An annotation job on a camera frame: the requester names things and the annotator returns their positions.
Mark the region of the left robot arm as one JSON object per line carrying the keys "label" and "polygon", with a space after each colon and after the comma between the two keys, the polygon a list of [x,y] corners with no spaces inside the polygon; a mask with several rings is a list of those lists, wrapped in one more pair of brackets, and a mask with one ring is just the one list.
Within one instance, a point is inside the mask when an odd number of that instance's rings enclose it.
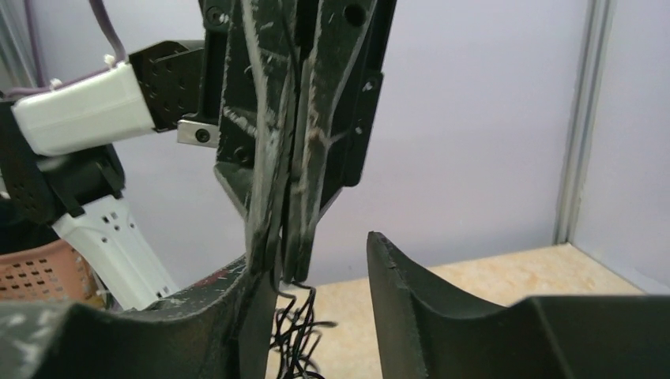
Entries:
{"label": "left robot arm", "polygon": [[309,274],[320,219],[362,176],[394,1],[202,1],[204,38],[129,53],[103,2],[104,67],[1,95],[1,173],[17,211],[78,250],[124,309],[177,288],[123,195],[113,145],[174,130],[213,170],[255,274]]}

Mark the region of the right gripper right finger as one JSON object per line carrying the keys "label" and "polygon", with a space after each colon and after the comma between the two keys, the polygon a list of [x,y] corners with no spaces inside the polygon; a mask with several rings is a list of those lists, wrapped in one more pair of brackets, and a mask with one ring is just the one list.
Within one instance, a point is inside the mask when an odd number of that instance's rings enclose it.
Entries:
{"label": "right gripper right finger", "polygon": [[666,378],[666,295],[540,295],[505,307],[367,236],[385,378]]}

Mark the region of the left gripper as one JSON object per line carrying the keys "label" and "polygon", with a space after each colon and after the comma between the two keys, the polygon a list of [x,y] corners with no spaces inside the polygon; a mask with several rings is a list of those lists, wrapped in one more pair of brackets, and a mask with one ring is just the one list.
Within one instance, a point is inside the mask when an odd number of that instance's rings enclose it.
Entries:
{"label": "left gripper", "polygon": [[245,260],[307,279],[319,221],[360,181],[393,1],[204,1],[198,121],[218,128],[214,172],[245,226]]}

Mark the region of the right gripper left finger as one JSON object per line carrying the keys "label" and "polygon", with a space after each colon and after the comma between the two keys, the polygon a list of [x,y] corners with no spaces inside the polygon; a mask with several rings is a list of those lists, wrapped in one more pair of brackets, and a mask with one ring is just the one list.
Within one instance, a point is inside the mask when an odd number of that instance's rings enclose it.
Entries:
{"label": "right gripper left finger", "polygon": [[262,378],[277,274],[243,259],[146,310],[4,302],[4,378]]}

